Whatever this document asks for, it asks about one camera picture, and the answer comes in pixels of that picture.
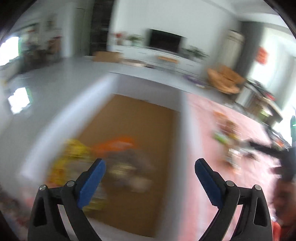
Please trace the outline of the person right hand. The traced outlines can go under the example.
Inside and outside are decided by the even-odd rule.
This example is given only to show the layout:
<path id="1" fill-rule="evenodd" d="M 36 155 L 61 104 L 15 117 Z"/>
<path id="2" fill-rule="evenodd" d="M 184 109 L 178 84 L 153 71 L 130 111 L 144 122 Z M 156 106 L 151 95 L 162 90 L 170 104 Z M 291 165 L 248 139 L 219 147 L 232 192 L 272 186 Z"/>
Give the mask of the person right hand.
<path id="1" fill-rule="evenodd" d="M 295 182 L 278 179 L 272 201 L 280 224 L 292 226 L 295 223 Z"/>

